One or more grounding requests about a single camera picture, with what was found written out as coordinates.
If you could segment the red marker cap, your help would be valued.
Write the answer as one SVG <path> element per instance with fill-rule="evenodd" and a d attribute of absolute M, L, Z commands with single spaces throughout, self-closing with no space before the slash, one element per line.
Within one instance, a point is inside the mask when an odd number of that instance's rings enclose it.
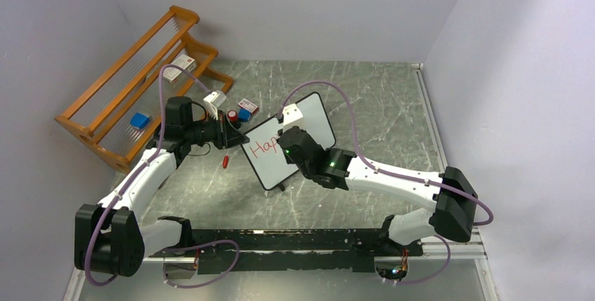
<path fill-rule="evenodd" d="M 224 156 L 224 159 L 223 159 L 223 161 L 222 161 L 222 167 L 223 167 L 224 169 L 227 169 L 228 165 L 229 165 L 229 156 L 228 156 L 228 155 L 226 155 L 226 156 Z"/>

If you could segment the black framed whiteboard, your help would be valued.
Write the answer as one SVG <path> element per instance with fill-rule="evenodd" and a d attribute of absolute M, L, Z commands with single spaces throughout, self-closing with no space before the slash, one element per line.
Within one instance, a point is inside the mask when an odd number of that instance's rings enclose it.
<path fill-rule="evenodd" d="M 300 127 L 323 148 L 334 147 L 336 136 L 320 94 L 312 92 L 295 101 L 295 104 L 304 115 L 305 121 Z M 297 166 L 286 163 L 283 152 L 277 145 L 277 133 L 282 128 L 283 125 L 273 114 L 249 129 L 245 133 L 249 141 L 241 146 L 264 189 L 272 189 L 298 172 Z"/>

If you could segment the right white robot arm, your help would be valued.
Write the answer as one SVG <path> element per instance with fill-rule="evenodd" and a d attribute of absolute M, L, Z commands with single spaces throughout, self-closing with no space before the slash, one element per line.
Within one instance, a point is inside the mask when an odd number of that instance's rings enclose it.
<path fill-rule="evenodd" d="M 297 126 L 282 133 L 277 143 L 287 163 L 322 187 L 388 194 L 419 207 L 388 219 L 387 231 L 378 237 L 380 249 L 388 255 L 428 236 L 458 243 L 472 236 L 478 196 L 458 168 L 448 166 L 439 173 L 388 166 L 349 150 L 324 149 Z"/>

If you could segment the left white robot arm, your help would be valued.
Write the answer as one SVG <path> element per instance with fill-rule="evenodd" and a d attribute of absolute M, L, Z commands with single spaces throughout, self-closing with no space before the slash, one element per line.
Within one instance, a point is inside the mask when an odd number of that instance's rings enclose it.
<path fill-rule="evenodd" d="M 210 119 L 194 119 L 196 104 L 186 96 L 169 98 L 163 106 L 164 120 L 134 169 L 100 202 L 78 209 L 74 238 L 77 269 L 87 275 L 132 276 L 146 257 L 161 251 L 171 250 L 178 256 L 192 251 L 196 242 L 187 218 L 165 216 L 141 227 L 138 216 L 194 145 L 211 144 L 223 150 L 249 141 L 225 112 L 213 112 Z"/>

